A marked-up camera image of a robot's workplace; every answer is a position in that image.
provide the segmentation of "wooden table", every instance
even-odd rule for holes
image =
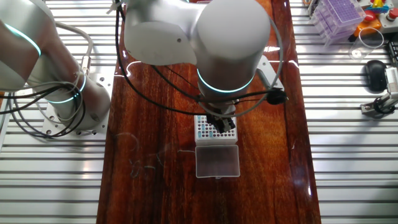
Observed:
[[[138,97],[116,66],[97,223],[320,223],[317,190],[297,54],[287,0],[258,0],[284,41],[281,76],[289,101],[263,103],[238,118],[239,178],[197,179],[193,117],[160,109]],[[273,31],[269,46],[277,47]],[[269,48],[269,60],[278,51]],[[169,87],[150,66],[128,56],[129,78],[149,98],[185,111],[196,103]],[[197,82],[195,67],[171,68]],[[194,87],[159,69],[191,94]],[[261,90],[255,79],[249,91]],[[238,112],[254,102],[241,103]]]

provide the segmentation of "black cable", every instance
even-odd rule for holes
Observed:
[[[161,77],[163,78],[170,86],[172,86],[173,88],[175,88],[177,91],[179,91],[180,93],[182,93],[184,96],[191,98],[195,101],[199,101],[200,98],[197,96],[192,96],[191,94],[187,93],[186,91],[183,91],[182,89],[180,89],[178,86],[174,85],[170,80],[168,80],[160,71],[159,69],[157,69],[157,67],[155,65],[151,65],[151,67],[155,70],[155,72]]]
[[[28,125],[28,127],[30,127],[31,129],[33,129],[37,134],[41,134],[42,136],[36,136],[36,137],[45,137],[45,138],[53,138],[53,137],[57,137],[57,136],[59,136],[60,134],[63,134],[71,125],[72,125],[72,123],[76,120],[76,117],[77,117],[77,110],[79,109],[78,108],[78,103],[77,103],[77,97],[76,96],[78,96],[78,95],[80,95],[80,90],[78,90],[78,91],[73,91],[72,92],[72,94],[73,94],[73,102],[74,102],[74,104],[75,104],[75,115],[73,116],[73,118],[72,118],[72,120],[70,121],[70,123],[63,129],[63,130],[61,130],[59,133],[57,133],[57,134],[53,134],[53,135],[49,135],[49,134],[47,134],[47,133],[43,133],[43,132],[41,132],[41,131],[39,131],[39,130],[37,130],[37,129],[35,129],[32,125],[30,125],[29,124],[29,122],[27,122],[26,120],[25,120],[25,117],[23,116],[23,114],[21,113],[21,111],[20,110],[18,110],[18,114],[19,114],[19,116],[21,117],[21,120],[26,124],[26,125]],[[15,104],[15,107],[18,109],[19,108],[19,105],[18,105],[18,102],[17,102],[17,99],[14,99],[14,104]]]
[[[76,103],[75,97],[73,98],[73,101],[74,101],[74,103],[75,103],[75,112],[76,112],[76,110],[78,109],[78,107],[77,107],[77,103]],[[14,99],[14,105],[15,105],[15,108],[17,108],[17,109],[19,108],[17,99]],[[57,136],[60,135],[60,134],[63,134],[63,133],[72,125],[72,123],[75,121],[76,116],[77,116],[77,114],[76,114],[76,115],[72,118],[72,121],[71,121],[62,131],[60,131],[60,132],[57,133],[57,134],[49,135],[49,134],[47,134],[47,133],[43,133],[43,132],[41,132],[41,131],[35,129],[31,124],[29,124],[29,122],[26,121],[24,115],[22,114],[22,112],[21,112],[20,110],[18,110],[17,112],[18,112],[19,116],[21,117],[21,120],[22,120],[28,127],[30,127],[32,130],[34,130],[34,131],[35,131],[37,134],[39,134],[39,135],[36,135],[36,134],[34,134],[34,133],[29,133],[29,134],[32,135],[32,136],[34,136],[34,137],[38,137],[38,138],[53,138],[53,137],[57,137]]]
[[[68,128],[70,128],[70,126],[73,124],[73,122],[76,120],[76,117],[78,116],[77,111],[78,111],[78,109],[79,109],[79,106],[78,106],[78,103],[77,103],[77,96],[80,96],[80,97],[81,97],[81,91],[80,91],[79,89],[76,89],[76,90],[74,90],[74,92],[73,92],[72,94],[73,94],[73,102],[74,102],[74,104],[75,104],[75,115],[73,116],[73,118],[72,118],[72,120],[70,121],[70,123],[69,123],[68,125],[66,125],[66,127],[65,127],[63,130],[61,130],[59,133],[57,133],[57,134],[49,135],[49,134],[43,133],[43,132],[41,132],[41,131],[35,129],[32,125],[30,125],[29,122],[26,121],[26,119],[24,118],[23,114],[21,113],[21,109],[19,108],[18,102],[17,102],[17,100],[16,100],[15,98],[14,98],[14,104],[15,104],[15,106],[16,106],[16,109],[17,109],[17,112],[18,112],[19,116],[21,117],[21,120],[22,120],[26,125],[28,125],[28,127],[30,127],[31,129],[33,129],[33,130],[34,130],[37,134],[39,134],[39,135],[37,135],[37,134],[35,134],[35,133],[30,133],[28,130],[26,130],[26,129],[18,122],[18,120],[16,119],[14,113],[11,113],[11,114],[12,114],[12,117],[13,117],[13,119],[15,120],[15,122],[18,124],[18,126],[19,126],[23,131],[25,131],[27,134],[30,134],[31,136],[38,137],[38,138],[55,138],[55,137],[62,137],[62,136],[65,136],[65,135],[71,133],[72,131],[76,130],[76,128],[77,128],[77,127],[81,124],[81,122],[83,121],[83,118],[85,117],[85,113],[86,113],[85,103],[84,103],[84,101],[82,101],[81,103],[82,103],[82,106],[83,106],[83,114],[82,114],[82,117],[81,117],[80,121],[79,121],[73,128],[71,128],[70,131],[66,132],[66,130],[67,130]]]
[[[392,114],[395,110],[396,110],[396,107],[395,106],[391,106],[390,108],[388,108],[389,109],[389,111],[387,111],[387,112],[384,112],[383,110],[381,110],[380,109],[380,106],[379,106],[379,101],[380,101],[380,97],[379,98],[376,98],[375,100],[374,100],[374,102],[373,102],[373,108],[374,108],[374,110],[376,111],[376,112],[378,112],[378,113],[380,113],[380,114]]]
[[[235,105],[238,105],[238,104],[240,104],[240,103],[244,103],[244,102],[250,102],[250,101],[259,101],[260,99],[253,99],[253,100],[241,100],[241,101],[239,101],[239,102],[237,102],[237,103],[235,103]]]
[[[17,112],[17,111],[19,111],[19,110],[26,109],[26,108],[30,107],[31,105],[33,105],[34,103],[36,103],[36,102],[38,102],[39,100],[41,100],[42,98],[45,98],[47,95],[49,95],[49,94],[55,92],[56,90],[57,90],[57,89],[53,89],[53,90],[51,90],[51,91],[48,91],[48,92],[44,93],[43,95],[39,96],[38,98],[34,99],[33,101],[31,101],[30,103],[28,103],[28,104],[26,104],[25,106],[22,106],[22,107],[20,107],[20,108],[18,108],[18,109],[12,109],[12,108],[10,108],[9,111],[1,111],[0,114],[8,114],[8,113],[13,113],[13,112]]]
[[[119,17],[119,13],[120,13],[121,11],[120,11],[120,10],[118,10],[118,11],[119,11],[119,12],[116,12],[116,32],[115,32],[115,38],[116,38],[116,54],[117,54],[117,56],[118,56],[118,62],[119,62],[120,69],[121,69],[121,71],[122,71],[122,74],[123,74],[123,76],[124,76],[124,79],[127,81],[127,84],[128,84],[140,97],[142,97],[143,99],[145,99],[145,100],[148,101],[149,103],[152,103],[152,104],[154,104],[154,105],[156,105],[156,106],[158,106],[158,107],[161,107],[161,108],[163,108],[163,109],[167,109],[167,110],[170,110],[170,111],[178,112],[178,113],[181,113],[181,114],[187,114],[187,115],[202,115],[202,116],[207,115],[206,113],[192,113],[192,112],[182,111],[182,110],[178,110],[178,109],[175,109],[175,108],[170,108],[170,107],[168,107],[168,106],[164,106],[164,105],[162,105],[162,104],[156,103],[155,101],[149,99],[149,98],[146,97],[144,94],[142,94],[142,93],[130,82],[130,79],[129,79],[128,76],[127,76],[127,73],[126,73],[126,71],[125,71],[125,69],[124,69],[123,62],[122,62],[121,56],[120,56],[120,46],[119,46],[119,19],[120,19],[120,17]]]
[[[184,78],[182,75],[178,74],[177,72],[175,72],[174,70],[172,70],[171,68],[169,68],[168,66],[165,66],[167,69],[169,69],[172,73],[176,74],[176,76],[182,78],[186,83],[188,83],[190,86],[194,87],[195,89],[199,90],[198,87],[196,87],[194,84],[192,84],[191,82],[189,82],[186,78]]]
[[[9,101],[9,107],[12,108],[12,103],[11,103],[11,101]],[[51,135],[51,136],[48,135],[48,134],[42,133],[41,131],[35,129],[33,126],[31,126],[31,125],[25,120],[25,118],[23,117],[23,115],[20,114],[19,116],[21,117],[21,120],[22,120],[23,122],[25,122],[25,124],[28,125],[30,128],[32,128],[34,131],[36,131],[37,134],[40,134],[40,135],[37,135],[37,134],[35,134],[35,133],[29,132],[28,130],[26,130],[26,129],[23,127],[23,125],[20,124],[20,122],[17,120],[17,118],[16,118],[16,116],[15,116],[14,113],[11,113],[11,115],[12,115],[12,118],[14,119],[15,123],[17,123],[17,125],[18,125],[25,133],[27,133],[27,134],[29,134],[29,135],[31,135],[31,136],[33,136],[33,137],[37,137],[37,138],[58,138],[58,137],[62,137],[62,136],[66,136],[67,134],[70,134],[71,132],[73,132],[74,130],[76,130],[77,127],[79,127],[79,125],[81,124],[81,122],[83,121],[83,119],[84,119],[84,117],[85,117],[85,115],[86,115],[86,105],[85,105],[85,102],[83,101],[83,113],[82,113],[82,116],[81,116],[79,122],[77,122],[77,124],[76,124],[73,128],[71,128],[71,130],[65,132],[65,131],[72,125],[72,123],[75,121],[75,119],[76,119],[76,117],[77,117],[77,114],[74,115],[74,117],[72,118],[72,121],[70,122],[70,124],[69,124],[68,126],[66,126],[66,128],[64,128],[64,129],[63,129],[62,131],[60,131],[59,133],[54,134],[54,135]]]
[[[117,3],[119,3],[119,2],[120,2],[120,0],[114,0],[114,3],[115,3],[115,4],[117,4]],[[120,5],[120,6],[118,7],[118,9],[116,10],[116,13],[118,13],[118,11],[120,12],[120,15],[122,16],[123,22],[125,22],[125,21],[126,21],[126,16],[124,15],[122,5]]]
[[[47,92],[52,91],[52,90],[59,90],[59,89],[61,89],[61,88],[63,88],[63,87],[66,87],[66,85],[60,85],[60,86],[51,87],[51,88],[48,88],[48,89],[46,89],[46,90],[38,91],[38,92],[29,94],[29,95],[22,95],[22,96],[12,96],[12,95],[11,95],[11,96],[0,96],[0,98],[1,98],[1,99],[24,99],[24,98],[29,98],[29,97],[33,97],[33,96],[38,96],[38,95],[47,93]]]

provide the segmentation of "metal rail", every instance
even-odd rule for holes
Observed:
[[[93,37],[91,71],[105,82],[116,63],[110,0],[46,1],[55,19]],[[361,115],[366,91],[362,62],[348,57],[349,44],[324,49],[302,0],[290,0],[308,129],[324,224],[398,223],[398,114],[380,121]],[[80,60],[86,41],[58,30]],[[37,127],[34,107],[23,112]],[[103,142],[40,142],[11,120],[0,152],[0,223],[95,223],[103,167]]]

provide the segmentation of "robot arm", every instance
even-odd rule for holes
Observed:
[[[86,105],[79,129],[89,129],[107,115],[110,97],[90,80],[61,41],[50,9],[41,0],[0,0],[0,90],[17,91],[25,83],[77,83]],[[52,86],[35,87],[35,91]],[[45,98],[60,119],[75,111],[74,93],[63,90]]]
[[[132,0],[127,3],[124,43],[144,63],[196,65],[202,95],[222,99],[245,94],[270,30],[269,16],[255,0]],[[234,111],[226,104],[212,106]]]

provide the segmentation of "yellow object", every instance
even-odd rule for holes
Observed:
[[[372,7],[383,7],[383,1],[382,0],[374,0]]]
[[[356,30],[354,32],[354,36],[358,37],[359,36],[359,32],[361,32],[361,30],[363,28],[367,28],[367,27],[375,28],[375,29],[378,30],[381,27],[381,23],[380,23],[378,18],[376,18],[375,20],[373,20],[371,22],[363,21],[357,26],[357,28],[356,28]]]

